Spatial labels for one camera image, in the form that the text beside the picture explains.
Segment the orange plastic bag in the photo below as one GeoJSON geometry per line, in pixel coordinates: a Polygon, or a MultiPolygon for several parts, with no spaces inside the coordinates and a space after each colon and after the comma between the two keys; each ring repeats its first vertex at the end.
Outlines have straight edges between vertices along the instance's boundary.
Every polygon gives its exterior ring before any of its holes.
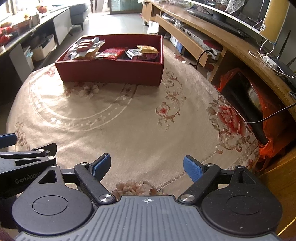
{"type": "Polygon", "coordinates": [[[295,148],[295,120],[253,71],[234,68],[212,82],[259,140],[259,171],[295,148]]]}

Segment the curved television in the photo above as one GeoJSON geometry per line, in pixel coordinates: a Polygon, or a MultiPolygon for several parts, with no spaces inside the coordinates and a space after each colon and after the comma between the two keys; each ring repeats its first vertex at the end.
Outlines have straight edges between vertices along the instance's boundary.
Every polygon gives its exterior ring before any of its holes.
{"type": "Polygon", "coordinates": [[[241,26],[259,34],[276,44],[287,17],[290,1],[188,1],[191,6],[185,10],[210,23],[245,38],[245,33],[229,23],[238,22],[241,26]]]}

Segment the white cardboard box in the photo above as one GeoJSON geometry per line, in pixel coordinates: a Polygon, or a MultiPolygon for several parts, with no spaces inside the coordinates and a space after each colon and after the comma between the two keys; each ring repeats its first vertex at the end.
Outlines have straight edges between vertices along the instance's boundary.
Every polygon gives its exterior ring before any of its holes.
{"type": "Polygon", "coordinates": [[[55,38],[54,35],[49,35],[43,38],[38,46],[32,50],[33,56],[32,59],[37,62],[44,60],[50,52],[55,50],[56,48],[56,43],[55,43],[55,38]]]}

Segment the red cardboard box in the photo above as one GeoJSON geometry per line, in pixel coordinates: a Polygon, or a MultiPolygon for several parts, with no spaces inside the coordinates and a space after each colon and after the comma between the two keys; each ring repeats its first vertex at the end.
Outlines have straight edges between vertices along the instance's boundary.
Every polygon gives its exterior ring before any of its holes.
{"type": "Polygon", "coordinates": [[[155,47],[159,55],[155,61],[124,59],[64,60],[63,53],[55,62],[64,82],[125,83],[159,86],[164,70],[164,46],[161,35],[114,34],[99,35],[104,40],[100,51],[109,48],[135,48],[137,45],[155,47]]]}

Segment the red Trolli gummy bag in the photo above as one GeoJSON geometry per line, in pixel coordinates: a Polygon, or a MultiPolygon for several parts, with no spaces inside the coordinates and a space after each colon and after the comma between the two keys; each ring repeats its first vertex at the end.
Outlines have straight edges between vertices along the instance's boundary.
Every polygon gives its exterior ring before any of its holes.
{"type": "Polygon", "coordinates": [[[141,61],[156,61],[159,53],[144,53],[139,57],[141,61]]]}

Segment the clear yellow egg crisp bag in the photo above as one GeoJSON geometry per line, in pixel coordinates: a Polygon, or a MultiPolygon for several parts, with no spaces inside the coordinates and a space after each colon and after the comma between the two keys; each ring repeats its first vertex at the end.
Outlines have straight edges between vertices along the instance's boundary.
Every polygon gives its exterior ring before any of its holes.
{"type": "Polygon", "coordinates": [[[99,48],[99,44],[75,44],[67,51],[63,60],[91,60],[99,53],[99,48]]]}

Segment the grey sofa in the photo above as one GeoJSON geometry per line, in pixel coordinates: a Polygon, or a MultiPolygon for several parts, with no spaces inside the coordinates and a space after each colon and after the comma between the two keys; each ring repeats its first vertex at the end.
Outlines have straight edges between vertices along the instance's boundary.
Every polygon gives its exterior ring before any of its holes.
{"type": "Polygon", "coordinates": [[[71,23],[74,26],[80,26],[84,30],[83,23],[89,14],[89,6],[86,3],[79,3],[69,7],[71,23]]]}

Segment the wooden TV cabinet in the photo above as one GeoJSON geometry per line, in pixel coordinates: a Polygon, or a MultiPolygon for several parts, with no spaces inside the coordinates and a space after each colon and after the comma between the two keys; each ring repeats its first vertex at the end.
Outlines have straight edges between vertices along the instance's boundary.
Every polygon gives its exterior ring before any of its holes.
{"type": "Polygon", "coordinates": [[[256,52],[257,49],[248,42],[214,24],[190,15],[179,6],[165,3],[160,4],[156,1],[148,2],[158,8],[160,13],[167,13],[219,42],[224,47],[224,50],[231,52],[254,71],[285,106],[295,103],[295,99],[290,95],[290,87],[273,70],[267,67],[262,60],[256,59],[249,54],[248,51],[256,52]]]}

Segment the Kaprons wafer packet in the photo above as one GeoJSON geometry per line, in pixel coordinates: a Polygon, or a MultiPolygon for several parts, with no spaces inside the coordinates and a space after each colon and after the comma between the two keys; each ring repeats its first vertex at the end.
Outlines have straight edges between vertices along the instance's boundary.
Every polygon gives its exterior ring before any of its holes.
{"type": "Polygon", "coordinates": [[[125,52],[131,60],[138,60],[144,56],[138,48],[137,49],[127,49],[125,52]]]}

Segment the vacuum packed sausages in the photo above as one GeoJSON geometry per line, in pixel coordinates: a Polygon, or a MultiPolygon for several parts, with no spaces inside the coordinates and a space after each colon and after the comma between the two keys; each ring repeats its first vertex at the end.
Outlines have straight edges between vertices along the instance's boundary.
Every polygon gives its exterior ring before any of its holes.
{"type": "Polygon", "coordinates": [[[93,59],[100,53],[99,50],[104,43],[105,41],[99,37],[79,40],[70,54],[70,60],[93,59]]]}

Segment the floral beige tablecloth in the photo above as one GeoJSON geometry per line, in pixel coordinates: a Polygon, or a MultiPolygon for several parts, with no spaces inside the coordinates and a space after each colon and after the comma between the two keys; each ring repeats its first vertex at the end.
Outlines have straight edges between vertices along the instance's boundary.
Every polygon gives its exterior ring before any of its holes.
{"type": "Polygon", "coordinates": [[[11,107],[14,151],[55,142],[57,163],[72,168],[111,155],[102,184],[116,196],[180,195],[192,181],[183,158],[253,169],[258,141],[230,103],[191,65],[164,49],[158,87],[65,83],[55,65],[32,73],[11,107]]]}

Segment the long dark side table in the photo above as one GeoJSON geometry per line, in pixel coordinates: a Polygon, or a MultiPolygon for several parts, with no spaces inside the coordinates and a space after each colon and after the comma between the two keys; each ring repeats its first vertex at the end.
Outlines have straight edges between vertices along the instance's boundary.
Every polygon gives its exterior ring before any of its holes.
{"type": "Polygon", "coordinates": [[[36,27],[4,46],[4,51],[1,52],[1,104],[11,102],[15,98],[23,82],[33,71],[26,60],[23,48],[31,47],[30,41],[35,37],[53,35],[53,50],[61,45],[71,29],[70,8],[60,7],[43,17],[36,27]]]}

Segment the red spicy strip packet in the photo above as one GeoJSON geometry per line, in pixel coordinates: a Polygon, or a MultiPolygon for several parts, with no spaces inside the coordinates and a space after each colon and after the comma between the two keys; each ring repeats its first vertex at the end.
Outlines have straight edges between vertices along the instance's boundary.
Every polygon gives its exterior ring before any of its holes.
{"type": "Polygon", "coordinates": [[[95,56],[94,59],[117,60],[125,57],[126,48],[108,48],[95,56]]]}

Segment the gold brown snack packet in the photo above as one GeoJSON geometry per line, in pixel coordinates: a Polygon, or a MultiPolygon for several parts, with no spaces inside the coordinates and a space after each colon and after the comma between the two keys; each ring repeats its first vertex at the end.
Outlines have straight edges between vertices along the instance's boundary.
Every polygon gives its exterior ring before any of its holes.
{"type": "Polygon", "coordinates": [[[159,53],[159,51],[153,46],[137,45],[137,47],[142,54],[158,54],[159,53]]]}

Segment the white set top box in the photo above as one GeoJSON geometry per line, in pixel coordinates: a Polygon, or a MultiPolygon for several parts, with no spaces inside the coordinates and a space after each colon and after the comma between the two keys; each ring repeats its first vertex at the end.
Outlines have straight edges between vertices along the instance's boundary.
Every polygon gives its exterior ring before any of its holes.
{"type": "Polygon", "coordinates": [[[221,44],[189,25],[182,24],[180,26],[180,30],[188,35],[189,38],[196,42],[203,50],[211,50],[210,55],[212,59],[218,60],[223,50],[223,46],[221,44]]]}

